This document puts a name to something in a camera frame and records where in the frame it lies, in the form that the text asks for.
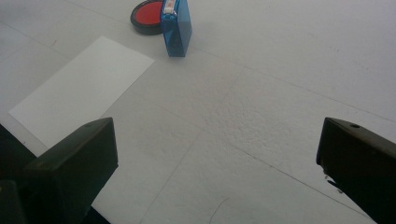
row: red ink pad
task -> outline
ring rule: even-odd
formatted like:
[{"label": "red ink pad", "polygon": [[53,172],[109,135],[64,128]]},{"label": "red ink pad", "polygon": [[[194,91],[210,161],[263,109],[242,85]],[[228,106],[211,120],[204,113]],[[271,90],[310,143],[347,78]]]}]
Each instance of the red ink pad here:
[{"label": "red ink pad", "polygon": [[163,0],[148,0],[134,8],[131,23],[142,35],[159,35],[161,30],[160,16]]}]

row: blue plastic case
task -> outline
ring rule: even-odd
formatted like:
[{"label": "blue plastic case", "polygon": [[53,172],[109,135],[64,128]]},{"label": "blue plastic case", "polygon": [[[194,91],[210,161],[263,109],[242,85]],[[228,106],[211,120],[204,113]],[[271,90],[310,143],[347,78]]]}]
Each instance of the blue plastic case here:
[{"label": "blue plastic case", "polygon": [[191,38],[191,20],[187,0],[164,0],[161,28],[170,57],[185,57]]}]

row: white sheet of paper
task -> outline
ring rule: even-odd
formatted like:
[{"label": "white sheet of paper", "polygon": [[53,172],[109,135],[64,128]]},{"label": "white sheet of paper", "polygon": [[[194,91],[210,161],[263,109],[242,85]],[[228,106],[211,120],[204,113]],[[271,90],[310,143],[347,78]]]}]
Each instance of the white sheet of paper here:
[{"label": "white sheet of paper", "polygon": [[101,36],[9,114],[53,147],[81,125],[99,119],[153,63]]}]

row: white surface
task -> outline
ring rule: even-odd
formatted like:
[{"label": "white surface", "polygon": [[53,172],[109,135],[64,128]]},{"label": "white surface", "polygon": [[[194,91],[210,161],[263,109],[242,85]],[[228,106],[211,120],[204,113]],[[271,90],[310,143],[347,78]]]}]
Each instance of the white surface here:
[{"label": "white surface", "polygon": [[374,223],[315,157],[325,117],[396,142],[395,1],[190,0],[180,59],[134,31],[140,2],[0,0],[0,21],[34,39],[6,43],[0,122],[44,152],[8,110],[104,35],[156,60],[103,115],[120,168],[94,206],[113,224]]},{"label": "white surface", "polygon": [[9,113],[52,147],[100,118],[153,62],[100,37]]},{"label": "white surface", "polygon": [[29,37],[0,23],[0,62],[27,44],[29,40]]},{"label": "white surface", "polygon": [[141,223],[372,223],[203,133]]}]

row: white label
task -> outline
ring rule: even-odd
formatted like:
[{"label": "white label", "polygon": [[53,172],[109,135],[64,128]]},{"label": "white label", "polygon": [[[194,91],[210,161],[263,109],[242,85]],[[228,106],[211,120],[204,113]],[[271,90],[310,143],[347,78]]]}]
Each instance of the white label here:
[{"label": "white label", "polygon": [[100,37],[9,113],[51,148],[81,124],[99,119],[152,63]]},{"label": "white label", "polygon": [[163,14],[175,14],[175,2],[176,0],[166,0]]}]

